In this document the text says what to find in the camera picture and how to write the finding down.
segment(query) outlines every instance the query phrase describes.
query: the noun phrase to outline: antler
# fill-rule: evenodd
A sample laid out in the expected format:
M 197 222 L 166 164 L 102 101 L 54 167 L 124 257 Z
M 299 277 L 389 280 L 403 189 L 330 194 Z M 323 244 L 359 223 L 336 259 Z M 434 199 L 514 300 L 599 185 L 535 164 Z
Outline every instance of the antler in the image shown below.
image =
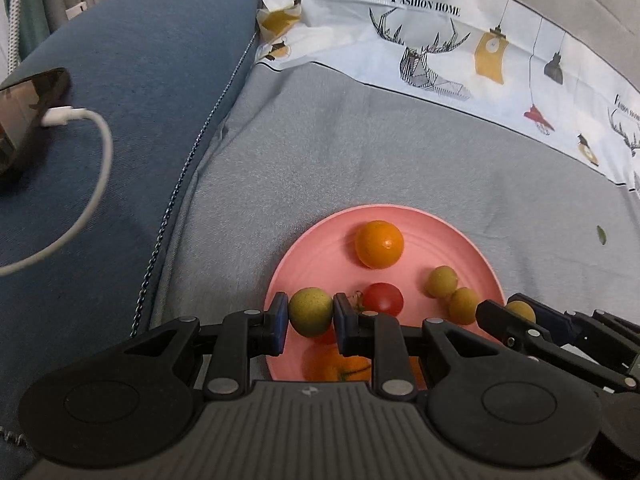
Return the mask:
M 636 150 L 640 150 L 640 142 L 638 142 L 638 139 L 636 138 L 636 134 L 634 134 L 633 142 L 629 140 L 628 135 L 622 129 L 622 123 L 618 122 L 617 126 L 614 124 L 613 114 L 616 112 L 617 110 L 613 110 L 611 113 L 607 114 L 609 116 L 609 124 L 611 125 L 611 128 L 613 129 L 613 131 L 616 132 L 620 137 L 622 137 L 625 140 L 626 146 L 631 150 L 631 156 L 636 156 Z
M 400 38 L 400 29 L 402 25 L 398 27 L 396 33 L 391 37 L 391 29 L 386 28 L 386 17 L 390 15 L 395 9 L 388 10 L 382 16 L 380 16 L 380 20 L 376 23 L 376 19 L 373 17 L 373 11 L 369 8 L 369 17 L 371 18 L 371 23 L 376 28 L 376 32 L 383 40 L 391 41 L 391 43 L 397 43 L 403 45 L 402 39 Z
M 453 23 L 453 20 L 450 18 L 451 28 L 453 30 L 453 34 L 449 38 L 449 41 L 445 41 L 442 46 L 440 44 L 440 33 L 436 34 L 436 39 L 433 40 L 433 43 L 424 47 L 425 52 L 429 54 L 441 54 L 443 52 L 451 52 L 452 50 L 458 48 L 461 44 L 465 43 L 467 38 L 471 36 L 471 33 L 468 33 L 464 38 L 462 38 L 459 42 L 456 42 L 458 39 L 458 31 L 456 30 L 456 25 Z

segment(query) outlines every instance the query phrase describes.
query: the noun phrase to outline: green curtain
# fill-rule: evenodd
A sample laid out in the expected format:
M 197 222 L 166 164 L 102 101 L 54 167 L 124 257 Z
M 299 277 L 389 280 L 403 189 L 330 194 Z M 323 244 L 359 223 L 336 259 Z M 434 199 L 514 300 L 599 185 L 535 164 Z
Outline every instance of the green curtain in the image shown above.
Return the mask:
M 5 1 L 9 15 L 9 0 Z M 42 0 L 22 0 L 20 6 L 20 58 L 26 58 L 50 36 Z

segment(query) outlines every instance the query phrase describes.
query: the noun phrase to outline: ridged gray surface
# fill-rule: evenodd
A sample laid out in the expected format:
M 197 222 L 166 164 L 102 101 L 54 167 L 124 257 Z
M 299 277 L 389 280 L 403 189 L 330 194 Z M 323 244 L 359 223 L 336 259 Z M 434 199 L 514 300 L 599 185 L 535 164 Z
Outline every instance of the ridged gray surface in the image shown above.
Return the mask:
M 538 471 L 477 464 L 441 443 L 414 406 L 364 383 L 258 382 L 249 396 L 209 404 L 176 446 L 114 470 L 45 460 L 26 480 L 588 480 L 578 463 Z

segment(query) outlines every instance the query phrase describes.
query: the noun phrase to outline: pink plate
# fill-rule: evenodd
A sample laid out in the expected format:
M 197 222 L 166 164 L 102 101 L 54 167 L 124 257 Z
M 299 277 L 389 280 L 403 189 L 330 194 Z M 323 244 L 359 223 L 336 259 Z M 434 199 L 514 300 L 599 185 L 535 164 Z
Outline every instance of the pink plate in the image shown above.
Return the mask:
M 404 236 L 404 253 L 398 263 L 388 269 L 369 269 L 355 254 L 355 233 L 372 220 L 391 222 Z M 269 307 L 279 291 L 291 297 L 301 288 L 317 286 L 331 296 L 337 292 L 350 296 L 371 283 L 387 282 L 398 287 L 404 296 L 398 321 L 420 326 L 427 317 L 447 319 L 446 307 L 422 292 L 429 272 L 440 265 L 455 269 L 459 286 L 471 287 L 481 300 L 505 303 L 487 260 L 465 235 L 445 221 L 404 206 L 353 207 L 319 221 L 290 247 L 271 279 L 264 308 Z M 476 323 L 466 328 L 491 338 Z M 271 377 L 277 381 L 304 381 L 302 355 L 315 344 L 318 343 L 302 337 L 289 326 L 282 355 L 267 357 Z

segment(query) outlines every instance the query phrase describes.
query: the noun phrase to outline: white tag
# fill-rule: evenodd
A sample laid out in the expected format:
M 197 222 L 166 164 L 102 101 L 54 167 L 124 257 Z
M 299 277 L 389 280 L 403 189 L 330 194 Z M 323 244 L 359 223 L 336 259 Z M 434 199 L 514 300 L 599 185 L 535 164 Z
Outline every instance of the white tag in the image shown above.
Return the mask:
M 80 2 L 79 4 L 66 10 L 66 18 L 68 20 L 72 20 L 84 10 L 86 10 L 86 2 Z

